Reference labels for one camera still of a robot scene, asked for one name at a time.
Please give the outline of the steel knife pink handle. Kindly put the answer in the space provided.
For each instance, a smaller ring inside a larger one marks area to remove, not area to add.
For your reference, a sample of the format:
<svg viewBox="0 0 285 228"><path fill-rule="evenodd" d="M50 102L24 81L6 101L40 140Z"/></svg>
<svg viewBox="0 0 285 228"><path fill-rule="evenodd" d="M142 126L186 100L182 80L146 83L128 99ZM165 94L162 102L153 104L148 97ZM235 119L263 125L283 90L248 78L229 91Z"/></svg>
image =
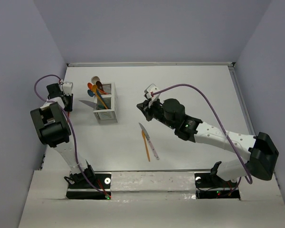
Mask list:
<svg viewBox="0 0 285 228"><path fill-rule="evenodd" d="M141 130L143 130L143 132L145 134L148 149L150 148L152 153L153 153L153 155L154 155L154 157L156 158L156 160L159 160L160 158L159 158L159 156L157 154L157 151L156 151L153 143L151 142L151 139L150 139L150 136L149 136L148 132L146 131L145 127L141 123L139 123L139 126L140 126Z"/></svg>

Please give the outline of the blue plastic spoon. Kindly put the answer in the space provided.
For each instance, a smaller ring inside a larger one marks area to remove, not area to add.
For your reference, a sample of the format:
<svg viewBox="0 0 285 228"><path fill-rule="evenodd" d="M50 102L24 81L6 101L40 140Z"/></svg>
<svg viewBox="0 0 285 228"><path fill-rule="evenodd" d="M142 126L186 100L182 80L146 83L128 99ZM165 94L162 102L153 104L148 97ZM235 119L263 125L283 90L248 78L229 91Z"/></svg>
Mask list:
<svg viewBox="0 0 285 228"><path fill-rule="evenodd" d="M90 89L87 90L87 94L88 94L90 97L95 97L95 96L96 96L95 93L94 93L92 90L90 90Z"/></svg>

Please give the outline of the steel knife green handle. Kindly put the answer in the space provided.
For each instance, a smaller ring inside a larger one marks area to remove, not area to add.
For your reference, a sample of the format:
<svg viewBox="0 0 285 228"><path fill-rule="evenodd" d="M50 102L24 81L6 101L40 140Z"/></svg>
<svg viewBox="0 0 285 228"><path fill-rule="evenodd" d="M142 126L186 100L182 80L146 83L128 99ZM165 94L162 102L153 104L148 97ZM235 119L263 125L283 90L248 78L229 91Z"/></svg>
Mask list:
<svg viewBox="0 0 285 228"><path fill-rule="evenodd" d="M97 103L95 102L91 102L91 101L87 101L87 100L80 100L80 102L82 102L83 104L93 108L93 109L96 109L97 108Z"/></svg>

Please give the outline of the red-orange plastic spoon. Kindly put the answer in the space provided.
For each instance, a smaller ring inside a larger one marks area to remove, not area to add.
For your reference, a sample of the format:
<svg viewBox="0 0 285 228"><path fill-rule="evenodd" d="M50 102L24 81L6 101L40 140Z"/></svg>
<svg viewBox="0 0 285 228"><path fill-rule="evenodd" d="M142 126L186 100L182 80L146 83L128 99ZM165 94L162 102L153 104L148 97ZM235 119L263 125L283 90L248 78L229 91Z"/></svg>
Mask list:
<svg viewBox="0 0 285 228"><path fill-rule="evenodd" d="M92 90L93 84L92 83L87 83L87 87Z"/></svg>

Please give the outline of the orange plastic knife long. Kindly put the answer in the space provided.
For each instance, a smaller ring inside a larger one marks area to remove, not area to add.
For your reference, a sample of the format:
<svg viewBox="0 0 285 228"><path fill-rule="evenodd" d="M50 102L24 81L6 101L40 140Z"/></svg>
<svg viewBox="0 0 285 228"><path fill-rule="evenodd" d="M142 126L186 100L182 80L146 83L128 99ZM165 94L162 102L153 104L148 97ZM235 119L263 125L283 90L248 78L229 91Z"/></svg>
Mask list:
<svg viewBox="0 0 285 228"><path fill-rule="evenodd" d="M102 98L102 96L101 96L101 95L96 95L96 96L97 96L97 98L101 101L101 103L103 104L103 106L105 106L106 109L108 109L108 106L107 106L105 100Z"/></svg>

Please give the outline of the beige wooden spoon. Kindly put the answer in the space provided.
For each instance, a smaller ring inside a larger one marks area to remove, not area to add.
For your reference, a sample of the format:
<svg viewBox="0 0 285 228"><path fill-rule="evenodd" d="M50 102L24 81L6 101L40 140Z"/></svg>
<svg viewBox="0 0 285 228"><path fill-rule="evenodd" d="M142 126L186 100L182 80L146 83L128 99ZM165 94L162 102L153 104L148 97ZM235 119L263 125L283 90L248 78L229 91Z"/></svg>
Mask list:
<svg viewBox="0 0 285 228"><path fill-rule="evenodd" d="M99 78L98 76L93 76L93 77L91 78L91 83L92 83L92 84L96 84L97 81L100 81L100 78Z"/></svg>

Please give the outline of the dark brown wooden spoon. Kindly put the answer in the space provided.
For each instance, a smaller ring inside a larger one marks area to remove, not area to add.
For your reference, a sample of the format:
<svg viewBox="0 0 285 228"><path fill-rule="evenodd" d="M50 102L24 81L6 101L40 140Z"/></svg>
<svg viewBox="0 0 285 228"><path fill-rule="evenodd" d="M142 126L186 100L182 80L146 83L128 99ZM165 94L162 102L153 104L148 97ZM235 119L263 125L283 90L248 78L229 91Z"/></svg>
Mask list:
<svg viewBox="0 0 285 228"><path fill-rule="evenodd" d="M98 90L102 93L102 94L107 94L104 90L103 90L103 85L102 85L102 83L100 82L100 81L96 81L96 86L97 86L97 88L98 88Z"/></svg>

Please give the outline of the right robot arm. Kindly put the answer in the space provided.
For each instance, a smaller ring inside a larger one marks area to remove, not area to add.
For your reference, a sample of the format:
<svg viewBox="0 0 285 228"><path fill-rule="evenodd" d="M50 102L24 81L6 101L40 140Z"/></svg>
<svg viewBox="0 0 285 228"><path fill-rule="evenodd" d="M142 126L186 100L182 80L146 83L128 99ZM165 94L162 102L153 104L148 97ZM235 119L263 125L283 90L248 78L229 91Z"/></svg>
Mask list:
<svg viewBox="0 0 285 228"><path fill-rule="evenodd" d="M223 131L187 115L184 105L172 98L152 104L145 100L136 107L147 121L159 121L184 141L211 145L237 156L233 161L214 164L209 174L212 185L220 186L226 181L248 175L263 181L272 179L279 152L268 134L259 132L258 135L245 135Z"/></svg>

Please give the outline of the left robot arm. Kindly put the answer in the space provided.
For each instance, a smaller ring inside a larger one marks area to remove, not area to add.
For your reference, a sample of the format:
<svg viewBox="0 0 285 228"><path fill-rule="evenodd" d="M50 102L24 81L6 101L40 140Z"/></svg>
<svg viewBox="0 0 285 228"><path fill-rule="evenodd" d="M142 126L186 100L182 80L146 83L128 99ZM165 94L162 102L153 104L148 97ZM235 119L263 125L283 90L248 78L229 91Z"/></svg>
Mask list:
<svg viewBox="0 0 285 228"><path fill-rule="evenodd" d="M72 84L67 83L67 92L62 84L47 86L48 97L45 103L30 111L31 119L42 144L57 151L70 168L71 174L65 180L73 184L82 184L90 188L95 184L96 175L92 166L83 159L75 148L75 140L65 111L72 110Z"/></svg>

